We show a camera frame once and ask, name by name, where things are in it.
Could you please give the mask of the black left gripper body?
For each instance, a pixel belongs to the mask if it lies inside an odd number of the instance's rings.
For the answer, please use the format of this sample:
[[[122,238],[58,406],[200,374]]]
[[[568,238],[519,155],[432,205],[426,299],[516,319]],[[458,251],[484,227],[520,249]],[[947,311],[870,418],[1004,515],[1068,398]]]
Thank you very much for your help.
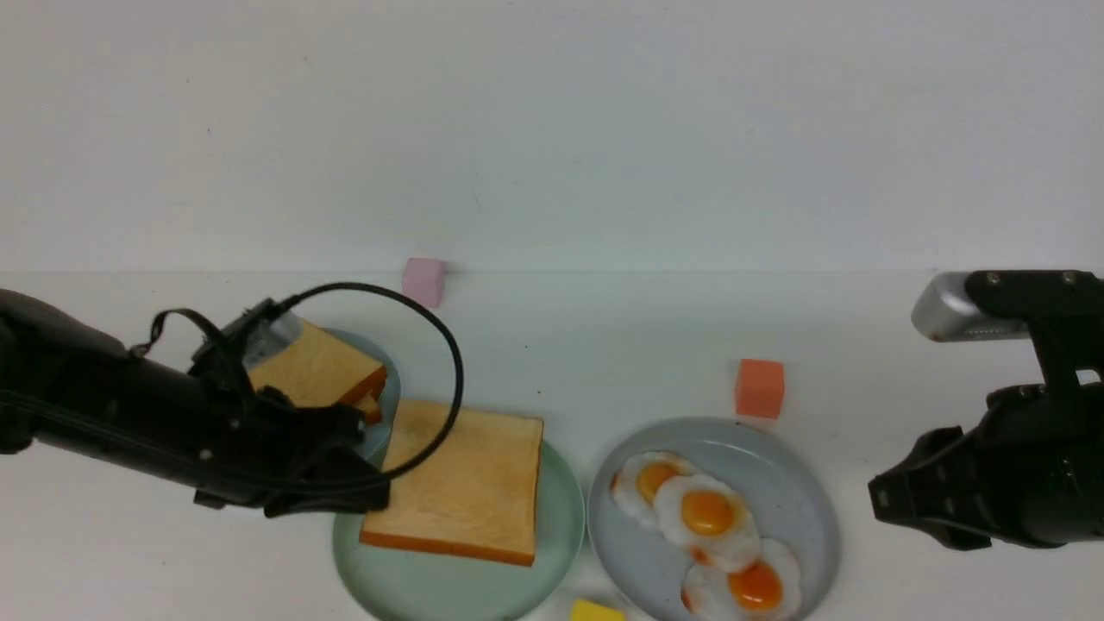
[[[234,467],[311,484],[378,474],[358,453],[364,420],[355,406],[300,408],[275,389],[256,391],[264,408],[233,429],[224,456]]]

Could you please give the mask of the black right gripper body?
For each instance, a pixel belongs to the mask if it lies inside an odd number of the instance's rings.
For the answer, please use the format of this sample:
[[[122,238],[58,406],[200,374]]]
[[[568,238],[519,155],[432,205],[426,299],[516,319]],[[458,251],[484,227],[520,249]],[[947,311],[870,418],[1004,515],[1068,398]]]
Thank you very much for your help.
[[[934,429],[869,483],[875,519],[972,551],[1053,549],[1103,533],[1103,284],[1084,271],[976,271],[979,310],[1025,323],[1040,385],[986,397],[969,431]]]

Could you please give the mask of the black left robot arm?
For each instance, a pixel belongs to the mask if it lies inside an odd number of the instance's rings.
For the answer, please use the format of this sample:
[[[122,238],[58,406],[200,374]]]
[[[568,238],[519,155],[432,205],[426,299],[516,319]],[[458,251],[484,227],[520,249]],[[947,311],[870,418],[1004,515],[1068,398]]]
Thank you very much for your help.
[[[384,511],[391,485],[359,451],[352,406],[295,406],[274,385],[244,392],[246,358],[272,352],[273,327],[289,322],[263,299],[179,371],[3,290],[3,454],[67,449],[191,488],[210,511]]]

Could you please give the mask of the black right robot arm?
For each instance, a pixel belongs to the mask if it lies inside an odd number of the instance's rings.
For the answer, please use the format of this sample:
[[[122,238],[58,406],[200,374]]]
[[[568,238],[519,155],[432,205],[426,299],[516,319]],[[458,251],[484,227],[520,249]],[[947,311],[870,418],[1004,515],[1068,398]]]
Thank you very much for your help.
[[[976,428],[934,429],[868,483],[879,522],[957,551],[1053,549],[1103,530],[1103,284],[1076,270],[938,273],[911,319],[932,343],[1032,343],[1040,385],[986,397]]]

